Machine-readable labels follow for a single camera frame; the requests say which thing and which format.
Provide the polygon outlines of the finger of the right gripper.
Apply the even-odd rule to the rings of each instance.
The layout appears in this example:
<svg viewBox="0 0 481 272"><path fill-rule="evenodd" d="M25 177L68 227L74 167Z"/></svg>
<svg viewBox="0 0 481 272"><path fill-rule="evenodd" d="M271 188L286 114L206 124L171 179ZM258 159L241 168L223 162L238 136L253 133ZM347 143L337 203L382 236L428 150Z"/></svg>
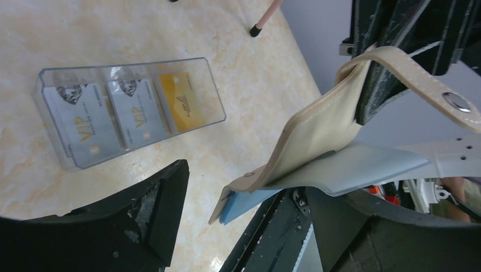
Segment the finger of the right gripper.
<svg viewBox="0 0 481 272"><path fill-rule="evenodd" d="M353 1L353 56L375 45L407 49L412 26L411 1ZM367 124L379 108L396 92L396 78L382 65L372 61L357 104L356 120Z"/></svg>
<svg viewBox="0 0 481 272"><path fill-rule="evenodd" d="M480 65L480 1L429 1L398 45L432 75L461 60Z"/></svg>

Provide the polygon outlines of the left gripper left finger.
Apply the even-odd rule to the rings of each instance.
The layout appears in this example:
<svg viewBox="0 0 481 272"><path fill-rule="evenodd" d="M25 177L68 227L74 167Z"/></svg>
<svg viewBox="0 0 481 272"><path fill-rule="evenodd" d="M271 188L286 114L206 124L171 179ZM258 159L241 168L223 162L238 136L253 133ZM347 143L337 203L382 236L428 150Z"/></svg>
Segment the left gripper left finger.
<svg viewBox="0 0 481 272"><path fill-rule="evenodd" d="M171 265L189 180L177 160L63 216L1 218L2 271L164 271Z"/></svg>

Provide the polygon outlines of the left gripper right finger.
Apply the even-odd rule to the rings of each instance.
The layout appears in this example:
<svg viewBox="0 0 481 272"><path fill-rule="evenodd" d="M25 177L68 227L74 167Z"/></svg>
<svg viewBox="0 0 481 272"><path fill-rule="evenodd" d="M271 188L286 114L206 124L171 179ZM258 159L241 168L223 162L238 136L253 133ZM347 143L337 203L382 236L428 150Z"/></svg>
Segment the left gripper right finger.
<svg viewBox="0 0 481 272"><path fill-rule="evenodd" d="M324 271L479 271L480 225L422 214L363 190L305 190Z"/></svg>

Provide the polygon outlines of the clear plastic card tray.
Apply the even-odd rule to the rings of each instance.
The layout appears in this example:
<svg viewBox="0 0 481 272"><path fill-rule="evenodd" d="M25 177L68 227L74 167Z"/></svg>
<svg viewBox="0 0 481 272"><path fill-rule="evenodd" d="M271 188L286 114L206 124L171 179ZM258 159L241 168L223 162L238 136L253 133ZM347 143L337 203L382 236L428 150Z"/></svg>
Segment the clear plastic card tray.
<svg viewBox="0 0 481 272"><path fill-rule="evenodd" d="M60 164L72 171L226 120L203 57L45 68L33 96Z"/></svg>

